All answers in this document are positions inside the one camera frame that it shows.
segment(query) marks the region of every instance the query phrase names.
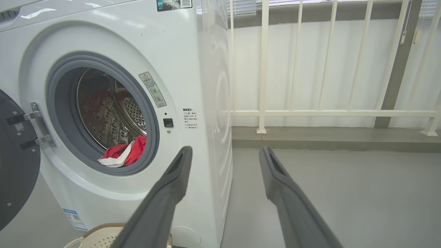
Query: white railing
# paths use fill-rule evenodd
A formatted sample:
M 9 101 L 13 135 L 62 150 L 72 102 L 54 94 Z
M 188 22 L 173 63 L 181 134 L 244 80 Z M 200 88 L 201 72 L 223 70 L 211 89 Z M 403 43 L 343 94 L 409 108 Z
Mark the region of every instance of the white railing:
M 266 134 L 265 130 L 265 117 L 268 116 L 371 116 L 371 117 L 429 117 L 429 121 L 425 130 L 421 131 L 421 133 L 428 136 L 437 136 L 435 130 L 441 120 L 441 92 L 439 93 L 438 100 L 435 103 L 433 110 L 409 110 L 409 106 L 415 100 L 415 92 L 417 91 L 420 82 L 422 72 L 424 71 L 424 67 L 426 64 L 427 56 L 429 53 L 429 49 L 433 43 L 434 36 L 436 34 L 438 20 L 441 18 L 441 0 L 438 1 L 437 9 L 435 11 L 435 15 L 432 19 L 432 23 L 429 30 L 429 36 L 427 42 L 424 46 L 423 55 L 419 62 L 419 68 L 417 71 L 417 76 L 412 83 L 411 94 L 407 102 L 407 107 L 405 110 L 382 110 L 381 107 L 383 105 L 383 101 L 386 95 L 386 90 L 388 87 L 388 83 L 391 77 L 393 64 L 395 61 L 396 51 L 400 44 L 400 39 L 402 36 L 402 28 L 406 18 L 406 12 L 409 5 L 409 0 L 403 0 L 401 5 L 400 16 L 398 18 L 398 24 L 396 26 L 396 31 L 394 34 L 394 39 L 392 42 L 392 47 L 390 49 L 391 53 L 389 56 L 388 65 L 386 67 L 386 74 L 384 78 L 384 82 L 381 87 L 380 95 L 378 98 L 376 109 L 372 110 L 356 110 L 353 109 L 353 100 L 354 100 L 354 91 L 357 87 L 357 81 L 359 76 L 359 68 L 360 61 L 364 54 L 364 45 L 367 39 L 367 33 L 369 29 L 370 15 L 372 12 L 374 0 L 368 0 L 367 9 L 366 9 L 366 17 L 364 20 L 364 28 L 362 39 L 359 48 L 359 54 L 357 59 L 357 64 L 355 67 L 354 79 L 352 82 L 351 95 L 349 97 L 349 102 L 346 109 L 323 109 L 323 100 L 326 92 L 326 81 L 327 81 L 327 71 L 329 64 L 329 53 L 331 48 L 331 43 L 333 41 L 333 33 L 336 19 L 336 10 L 337 10 L 337 0 L 333 0 L 332 6 L 332 15 L 331 15 L 331 28 L 329 32 L 328 46 L 325 57 L 325 66 L 323 69 L 323 79 L 321 83 L 320 97 L 318 109 L 316 110 L 294 110 L 294 101 L 293 96 L 295 92 L 295 85 L 297 83 L 298 78 L 298 64 L 299 64 L 299 48 L 300 48 L 300 28 L 302 24 L 302 11 L 303 11 L 303 0 L 300 0 L 299 3 L 299 19 L 298 19 L 298 29 L 297 29 L 297 38 L 295 45 L 295 58 L 294 58 L 294 73 L 292 79 L 292 91 L 291 91 L 291 99 L 290 99 L 290 109 L 289 110 L 266 110 L 266 84 L 267 84 L 267 63 L 268 63 L 268 19 L 269 19 L 269 0 L 262 0 L 262 48 L 261 48 L 261 65 L 260 65 L 260 91 L 259 91 L 259 110 L 236 110 L 236 102 L 235 102 L 235 89 L 236 82 L 234 77 L 234 46 L 231 45 L 230 55 L 231 55 L 231 65 L 232 65 L 232 116 L 257 116 L 259 117 L 259 127 L 257 129 L 258 134 Z M 231 44 L 234 44 L 234 16 L 231 15 Z

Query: white cloth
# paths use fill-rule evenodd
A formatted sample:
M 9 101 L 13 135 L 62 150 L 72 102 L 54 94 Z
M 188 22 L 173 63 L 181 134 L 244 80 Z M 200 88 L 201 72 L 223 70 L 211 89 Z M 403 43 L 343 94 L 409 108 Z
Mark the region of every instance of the white cloth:
M 132 150 L 132 145 L 135 141 L 130 142 L 130 144 L 126 147 L 126 149 L 121 153 L 121 156 L 118 158 L 100 158 L 98 162 L 102 165 L 111 168 L 118 168 L 124 165 L 127 158 L 129 157 L 130 151 Z

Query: door hinge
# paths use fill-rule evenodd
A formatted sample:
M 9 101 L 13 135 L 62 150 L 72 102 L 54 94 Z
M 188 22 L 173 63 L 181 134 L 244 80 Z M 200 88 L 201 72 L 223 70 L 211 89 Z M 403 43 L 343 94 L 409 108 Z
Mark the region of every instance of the door hinge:
M 7 122 L 9 125 L 18 124 L 21 122 L 24 122 L 26 120 L 35 120 L 35 124 L 37 125 L 38 129 L 40 130 L 42 137 L 38 139 L 34 139 L 25 143 L 20 144 L 21 148 L 23 150 L 31 148 L 35 145 L 40 145 L 43 143 L 48 143 L 51 147 L 56 147 L 55 141 L 53 139 L 52 134 L 50 133 L 46 119 L 41 112 L 40 104 L 38 102 L 32 102 L 30 104 L 30 107 L 32 109 L 32 113 L 29 114 L 23 114 L 19 116 L 13 116 L 7 118 Z

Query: white wall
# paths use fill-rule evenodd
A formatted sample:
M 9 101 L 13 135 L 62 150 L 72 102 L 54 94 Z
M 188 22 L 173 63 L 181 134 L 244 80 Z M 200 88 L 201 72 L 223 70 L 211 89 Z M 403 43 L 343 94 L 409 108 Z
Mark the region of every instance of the white wall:
M 403 108 L 409 83 L 419 64 L 431 20 L 424 23 L 423 38 L 413 45 L 397 108 Z M 325 109 L 346 109 L 355 72 L 363 20 L 337 21 L 330 53 Z M 375 109 L 392 47 L 397 20 L 372 20 L 355 90 L 354 109 Z M 294 109 L 317 109 L 330 22 L 303 23 L 298 80 Z M 289 109 L 295 57 L 297 24 L 269 26 L 267 109 Z M 257 110 L 260 76 L 261 27 L 234 29 L 236 110 Z M 441 27 L 427 63 L 424 85 L 418 92 L 415 109 L 431 110 L 441 83 Z M 266 126 L 373 127 L 374 117 L 267 117 Z M 393 118 L 393 127 L 423 127 L 426 118 Z M 257 117 L 234 117 L 233 126 L 258 126 Z

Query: qr code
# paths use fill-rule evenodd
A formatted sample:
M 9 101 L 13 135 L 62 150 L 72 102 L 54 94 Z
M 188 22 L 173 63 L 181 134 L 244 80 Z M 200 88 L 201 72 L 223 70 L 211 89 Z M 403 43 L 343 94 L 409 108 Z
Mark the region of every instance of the qr code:
M 181 8 L 191 8 L 191 0 L 181 0 Z
M 15 129 L 17 129 L 17 132 L 21 132 L 25 130 L 23 123 L 15 124 Z

